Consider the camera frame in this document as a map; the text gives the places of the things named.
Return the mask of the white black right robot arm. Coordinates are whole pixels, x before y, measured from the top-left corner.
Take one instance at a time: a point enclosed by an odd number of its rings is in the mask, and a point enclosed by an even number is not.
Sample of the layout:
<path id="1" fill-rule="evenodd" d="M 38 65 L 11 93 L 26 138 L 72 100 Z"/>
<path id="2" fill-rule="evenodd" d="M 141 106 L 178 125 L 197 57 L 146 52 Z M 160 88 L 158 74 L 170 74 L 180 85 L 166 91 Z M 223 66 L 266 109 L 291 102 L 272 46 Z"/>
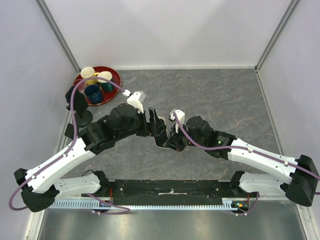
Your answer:
<path id="1" fill-rule="evenodd" d="M 298 205 L 312 206 L 320 175 L 311 157 L 272 153 L 226 132 L 213 130 L 200 116 L 185 121 L 185 114 L 180 110 L 173 111 L 169 119 L 175 124 L 168 140 L 176 144 L 179 151 L 195 146 L 214 158 L 242 163 L 264 172 L 235 172 L 229 184 L 233 196 L 240 197 L 244 193 L 284 196 Z"/>

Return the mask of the black smartphone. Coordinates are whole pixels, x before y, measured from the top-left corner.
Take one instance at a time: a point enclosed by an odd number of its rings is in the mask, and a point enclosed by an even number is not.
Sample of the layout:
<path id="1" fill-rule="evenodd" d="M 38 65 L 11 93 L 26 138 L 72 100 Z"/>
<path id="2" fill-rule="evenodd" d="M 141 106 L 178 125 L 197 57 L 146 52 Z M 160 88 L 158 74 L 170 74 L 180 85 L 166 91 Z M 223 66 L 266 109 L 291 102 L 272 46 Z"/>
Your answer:
<path id="1" fill-rule="evenodd" d="M 72 86 L 68 92 L 65 94 L 65 99 L 67 102 L 66 109 L 70 110 L 71 109 L 71 95 L 73 92 L 74 86 Z M 78 90 L 75 91 L 74 96 L 73 96 L 73 110 L 78 114 L 81 115 L 83 114 L 88 108 L 88 103 L 86 101 L 85 96 L 80 93 Z"/>

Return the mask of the pink-cased smartphone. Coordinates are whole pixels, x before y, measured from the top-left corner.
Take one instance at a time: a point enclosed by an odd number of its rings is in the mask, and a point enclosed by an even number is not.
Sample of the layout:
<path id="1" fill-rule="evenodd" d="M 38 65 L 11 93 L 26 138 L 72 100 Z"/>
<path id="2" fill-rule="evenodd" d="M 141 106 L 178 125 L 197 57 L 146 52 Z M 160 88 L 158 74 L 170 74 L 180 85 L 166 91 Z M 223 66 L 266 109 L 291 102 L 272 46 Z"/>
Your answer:
<path id="1" fill-rule="evenodd" d="M 165 142 L 168 140 L 167 121 L 164 117 L 159 116 L 155 123 L 156 136 L 153 137 L 154 143 L 158 148 L 167 149 Z"/>

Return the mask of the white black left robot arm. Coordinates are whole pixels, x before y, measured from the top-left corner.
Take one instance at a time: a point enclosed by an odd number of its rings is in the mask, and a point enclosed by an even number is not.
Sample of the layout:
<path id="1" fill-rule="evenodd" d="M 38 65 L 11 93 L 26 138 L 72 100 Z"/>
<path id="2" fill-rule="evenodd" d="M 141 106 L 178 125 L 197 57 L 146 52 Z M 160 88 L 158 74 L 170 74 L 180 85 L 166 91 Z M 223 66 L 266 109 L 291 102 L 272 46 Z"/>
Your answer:
<path id="1" fill-rule="evenodd" d="M 127 103 L 113 108 L 109 115 L 90 123 L 67 147 L 43 164 L 34 169 L 20 168 L 15 171 L 25 208 L 39 212 L 60 199 L 82 194 L 106 196 L 110 191 L 110 182 L 103 171 L 76 178 L 62 177 L 79 164 L 132 135 L 165 140 L 168 136 L 166 120 L 158 117 L 153 108 L 149 109 L 149 119 L 145 111 L 140 112 Z"/>

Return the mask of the black round-base phone stand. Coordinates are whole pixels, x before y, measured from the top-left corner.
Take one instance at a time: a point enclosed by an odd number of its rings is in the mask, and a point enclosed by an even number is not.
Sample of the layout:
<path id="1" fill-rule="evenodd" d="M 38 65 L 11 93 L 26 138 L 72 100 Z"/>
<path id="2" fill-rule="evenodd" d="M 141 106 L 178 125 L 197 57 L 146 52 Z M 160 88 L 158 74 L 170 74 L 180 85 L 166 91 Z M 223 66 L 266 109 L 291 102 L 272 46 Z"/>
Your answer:
<path id="1" fill-rule="evenodd" d="M 85 95 L 79 90 L 75 91 L 73 98 L 73 109 L 75 111 L 75 121 L 78 127 L 83 128 L 93 120 L 92 113 L 88 110 L 88 103 Z"/>

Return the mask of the black angled desk phone stand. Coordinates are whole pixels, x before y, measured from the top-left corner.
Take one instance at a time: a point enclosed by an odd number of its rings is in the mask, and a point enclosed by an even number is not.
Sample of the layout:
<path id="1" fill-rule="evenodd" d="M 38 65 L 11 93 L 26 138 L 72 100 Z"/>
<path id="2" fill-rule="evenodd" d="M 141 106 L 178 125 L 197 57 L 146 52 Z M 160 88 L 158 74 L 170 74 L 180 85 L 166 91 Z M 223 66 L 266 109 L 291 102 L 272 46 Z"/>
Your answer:
<path id="1" fill-rule="evenodd" d="M 64 136 L 69 139 L 74 139 L 74 137 L 77 136 L 78 133 L 79 133 L 79 128 L 78 127 L 75 128 L 73 124 L 68 123 L 64 131 Z"/>

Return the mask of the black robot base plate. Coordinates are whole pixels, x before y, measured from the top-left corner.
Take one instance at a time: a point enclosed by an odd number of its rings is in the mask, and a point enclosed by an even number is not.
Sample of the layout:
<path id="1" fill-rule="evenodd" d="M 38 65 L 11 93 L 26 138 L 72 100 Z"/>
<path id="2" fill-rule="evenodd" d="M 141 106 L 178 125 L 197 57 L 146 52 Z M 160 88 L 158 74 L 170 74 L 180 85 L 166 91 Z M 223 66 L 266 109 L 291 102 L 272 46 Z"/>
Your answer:
<path id="1" fill-rule="evenodd" d="M 218 180 L 140 180 L 116 179 L 93 194 L 111 197 L 115 205 L 200 205 L 222 203 L 223 198 L 251 199 L 256 192 L 247 193 L 227 181 Z"/>

